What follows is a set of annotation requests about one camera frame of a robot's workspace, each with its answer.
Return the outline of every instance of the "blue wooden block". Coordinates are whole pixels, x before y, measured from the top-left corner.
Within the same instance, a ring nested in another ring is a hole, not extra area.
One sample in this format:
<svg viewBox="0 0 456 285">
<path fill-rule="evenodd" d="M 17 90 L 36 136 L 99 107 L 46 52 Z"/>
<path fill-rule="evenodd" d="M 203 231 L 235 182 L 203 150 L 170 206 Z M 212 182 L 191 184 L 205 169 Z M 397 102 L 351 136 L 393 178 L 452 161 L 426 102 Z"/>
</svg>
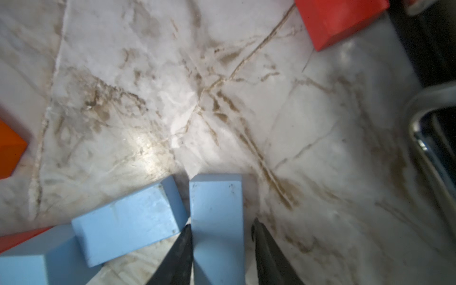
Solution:
<svg viewBox="0 0 456 285">
<path fill-rule="evenodd" d="M 84 285 L 89 268 L 70 224 L 55 226 L 0 254 L 1 285 Z"/>
<path fill-rule="evenodd" d="M 190 181 L 195 284 L 244 285 L 242 176 L 200 174 Z"/>
<path fill-rule="evenodd" d="M 172 176 L 72 220 L 89 267 L 179 233 L 188 220 Z"/>
</svg>

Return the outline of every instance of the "black object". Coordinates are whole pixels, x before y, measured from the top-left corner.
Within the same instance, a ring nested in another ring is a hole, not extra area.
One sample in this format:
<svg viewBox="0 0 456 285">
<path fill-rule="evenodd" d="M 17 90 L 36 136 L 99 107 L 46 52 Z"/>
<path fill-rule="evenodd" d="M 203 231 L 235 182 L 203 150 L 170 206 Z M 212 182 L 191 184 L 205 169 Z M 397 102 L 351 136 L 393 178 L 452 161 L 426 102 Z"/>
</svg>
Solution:
<svg viewBox="0 0 456 285">
<path fill-rule="evenodd" d="M 388 14 L 423 87 L 456 79 L 454 0 L 439 0 L 413 17 L 402 0 L 390 0 Z"/>
<path fill-rule="evenodd" d="M 258 218 L 252 225 L 259 285 L 304 285 Z"/>
<path fill-rule="evenodd" d="M 188 285 L 192 263 L 192 229 L 186 225 L 146 285 Z"/>
<path fill-rule="evenodd" d="M 259 285 L 304 285 L 258 218 L 252 225 L 252 240 L 255 242 Z M 186 225 L 146 285 L 188 285 L 192 263 L 192 229 Z"/>
</svg>

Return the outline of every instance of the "marble floor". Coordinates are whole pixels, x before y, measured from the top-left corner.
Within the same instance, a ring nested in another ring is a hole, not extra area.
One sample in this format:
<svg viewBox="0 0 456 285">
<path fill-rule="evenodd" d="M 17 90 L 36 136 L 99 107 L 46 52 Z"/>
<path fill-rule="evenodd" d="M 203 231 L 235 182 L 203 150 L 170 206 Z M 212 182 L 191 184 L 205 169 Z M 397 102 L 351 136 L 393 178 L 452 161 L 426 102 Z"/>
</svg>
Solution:
<svg viewBox="0 0 456 285">
<path fill-rule="evenodd" d="M 189 178 L 242 173 L 247 284 L 255 217 L 308 285 L 454 283 L 455 244 L 401 131 L 420 85 L 387 15 L 316 52 L 291 0 L 1 5 L 1 118 L 30 147 L 0 181 L 0 233 L 170 174 L 188 209 Z M 175 238 L 89 284 L 144 284 Z"/>
</svg>

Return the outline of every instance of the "crack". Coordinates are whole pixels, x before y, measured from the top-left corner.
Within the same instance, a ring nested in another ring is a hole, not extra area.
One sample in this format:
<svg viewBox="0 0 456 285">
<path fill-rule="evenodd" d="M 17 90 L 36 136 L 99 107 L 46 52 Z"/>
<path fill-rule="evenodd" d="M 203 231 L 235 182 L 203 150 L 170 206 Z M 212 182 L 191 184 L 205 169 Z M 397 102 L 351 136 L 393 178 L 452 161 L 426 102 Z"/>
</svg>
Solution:
<svg viewBox="0 0 456 285">
<path fill-rule="evenodd" d="M 306 62 L 306 64 L 304 64 L 304 67 L 302 68 L 302 71 L 301 71 L 301 73 L 303 73 L 303 72 L 304 72 L 304 69 L 307 67 L 307 65 L 308 65 L 308 64 L 309 64 L 309 62 L 311 61 L 311 59 L 312 59 L 312 55 L 313 55 L 313 52 L 314 52 L 314 51 L 315 51 L 315 48 L 313 47 L 313 48 L 312 48 L 312 51 L 311 51 L 311 53 L 310 53 L 310 55 L 309 55 L 309 58 L 307 59 L 307 62 Z"/>
<path fill-rule="evenodd" d="M 217 135 L 217 132 L 211 127 L 211 125 L 208 123 L 208 121 L 206 121 L 206 119 L 203 117 L 202 113 L 201 112 L 198 112 L 198 115 L 201 116 L 201 119 L 203 120 L 203 122 L 206 124 L 206 126 L 209 128 L 209 133 L 211 134 L 212 136 L 212 139 L 214 140 L 214 143 L 220 147 L 220 145 L 218 144 L 218 135 Z"/>
<path fill-rule="evenodd" d="M 296 88 L 298 88 L 299 86 L 302 86 L 302 85 L 314 86 L 314 87 L 317 87 L 318 89 L 320 89 L 321 91 L 325 92 L 326 94 L 331 94 L 332 93 L 332 89 L 328 89 L 328 88 L 318 84 L 315 80 L 313 80 L 310 77 L 305 76 L 305 78 L 306 78 L 305 80 L 304 79 L 295 78 L 294 81 L 292 82 L 292 86 L 291 86 L 290 91 L 288 92 L 288 96 L 285 99 L 285 101 L 282 103 L 282 105 L 280 106 L 279 111 L 277 112 L 277 114 L 275 115 L 275 118 L 274 118 L 274 121 L 272 123 L 272 126 L 271 126 L 271 129 L 270 129 L 269 133 L 272 133 L 272 131 L 275 129 L 275 126 L 277 125 L 277 121 L 279 120 L 279 117 L 282 114 L 283 107 L 288 102 L 288 100 L 290 99 L 290 97 L 292 96 L 292 94 L 294 93 Z M 266 145 L 268 142 L 269 142 L 269 137 L 266 139 L 266 141 L 264 142 L 263 145 Z"/>
<path fill-rule="evenodd" d="M 223 84 L 225 84 L 228 81 L 233 81 L 233 80 L 236 81 L 237 79 L 234 78 L 236 76 L 236 73 L 239 72 L 239 70 L 244 66 L 244 64 L 246 62 L 248 62 L 256 53 L 258 53 L 259 50 L 261 50 L 268 42 L 270 42 L 273 39 L 273 37 L 277 34 L 279 29 L 286 23 L 286 21 L 290 17 L 291 13 L 295 10 L 295 8 L 296 8 L 296 4 L 293 3 L 293 5 L 291 5 L 291 7 L 287 10 L 287 12 L 283 16 L 283 18 L 280 20 L 280 22 L 272 29 L 271 33 L 269 33 L 269 35 L 266 38 L 264 38 L 264 40 L 247 57 L 245 57 L 237 65 L 237 67 L 233 70 L 233 72 L 231 73 L 231 75 L 228 78 L 226 78 L 226 77 L 224 77 L 222 75 L 219 75 L 220 76 L 219 79 L 217 79 L 211 85 L 205 86 L 205 87 L 202 88 L 201 95 L 203 93 L 211 93 L 214 90 L 214 88 L 221 87 Z M 189 56 L 189 58 L 193 62 L 193 64 L 196 66 L 196 64 L 193 61 L 193 59 L 190 56 Z M 202 96 L 199 96 L 198 103 L 195 106 L 195 108 L 193 109 L 190 117 L 188 118 L 187 123 L 185 124 L 185 126 L 183 128 L 184 129 L 183 130 L 183 134 L 187 133 L 187 131 L 188 131 L 189 127 L 190 127 L 190 124 L 192 123 L 193 116 L 196 113 L 196 111 L 198 109 L 201 109 L 201 106 L 200 106 L 201 99 L 202 99 Z"/>
<path fill-rule="evenodd" d="M 44 135 L 49 128 L 49 118 L 47 118 L 48 109 L 41 123 L 41 133 L 38 139 L 38 150 L 36 151 L 35 164 L 32 171 L 31 181 L 29 185 L 29 217 L 31 220 L 38 218 L 40 212 L 41 200 L 43 197 L 43 187 L 40 181 L 40 171 L 44 152 Z"/>
<path fill-rule="evenodd" d="M 276 75 L 279 75 L 279 74 L 280 74 L 280 73 L 278 73 L 278 72 L 268 73 L 268 74 L 264 75 L 264 76 L 260 79 L 260 81 L 261 81 L 261 82 L 264 82 L 264 81 L 268 80 L 268 78 L 269 78 L 270 76 L 276 76 Z"/>
<path fill-rule="evenodd" d="M 236 73 L 244 66 L 246 62 L 248 62 L 254 55 L 256 55 L 268 42 L 270 42 L 274 36 L 277 34 L 279 29 L 286 23 L 288 18 L 290 17 L 291 13 L 295 10 L 296 4 L 293 3 L 291 7 L 287 10 L 283 18 L 280 20 L 280 22 L 272 29 L 271 33 L 264 38 L 264 40 L 246 57 L 244 58 L 238 66 L 233 70 L 231 75 L 229 76 L 228 80 L 232 80 Z"/>
<path fill-rule="evenodd" d="M 425 243 L 427 246 L 429 246 L 432 250 L 436 251 L 439 255 L 443 256 L 445 259 L 448 259 L 442 250 L 440 248 L 436 247 L 433 244 L 433 241 L 430 241 L 428 236 L 425 234 L 425 231 L 422 231 L 422 228 L 412 221 L 411 218 L 407 217 L 404 213 L 402 213 L 400 210 L 396 209 L 392 205 L 388 204 L 386 201 L 376 201 L 375 206 L 382 208 L 383 210 L 387 211 L 389 214 L 391 214 L 394 218 L 396 218 L 399 222 L 407 225 L 412 231 L 415 232 L 416 236 L 421 239 L 423 243 Z"/>
<path fill-rule="evenodd" d="M 295 159 L 298 159 L 300 158 L 306 151 L 308 151 L 309 149 L 311 149 L 313 146 L 315 146 L 316 144 L 318 144 L 322 139 L 326 138 L 336 127 L 337 123 L 339 121 L 335 122 L 334 125 L 331 127 L 331 129 L 326 132 L 326 134 L 318 137 L 317 139 L 315 139 L 315 141 L 309 143 L 308 145 L 305 145 L 296 155 L 294 155 L 293 157 L 291 158 L 284 158 L 282 159 L 279 163 L 277 163 L 277 165 L 273 168 L 274 171 L 276 171 L 279 167 L 281 167 L 282 165 L 284 165 L 285 163 L 289 162 L 289 161 L 293 161 Z"/>
</svg>

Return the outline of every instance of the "red block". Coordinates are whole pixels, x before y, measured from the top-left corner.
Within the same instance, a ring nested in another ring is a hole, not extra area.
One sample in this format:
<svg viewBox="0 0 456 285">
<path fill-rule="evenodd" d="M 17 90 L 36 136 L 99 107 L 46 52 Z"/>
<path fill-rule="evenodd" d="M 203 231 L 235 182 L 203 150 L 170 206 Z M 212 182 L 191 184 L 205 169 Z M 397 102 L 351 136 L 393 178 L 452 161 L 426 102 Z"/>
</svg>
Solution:
<svg viewBox="0 0 456 285">
<path fill-rule="evenodd" d="M 320 51 L 365 28 L 389 8 L 388 0 L 295 0 Z"/>
<path fill-rule="evenodd" d="M 52 227 L 48 228 L 39 228 L 32 231 L 24 232 L 24 233 L 15 233 L 0 237 L 0 253 L 5 252 L 18 244 L 21 244 L 37 235 L 44 233 L 45 231 L 51 229 Z"/>
<path fill-rule="evenodd" d="M 0 179 L 10 177 L 27 143 L 0 120 Z"/>
</svg>

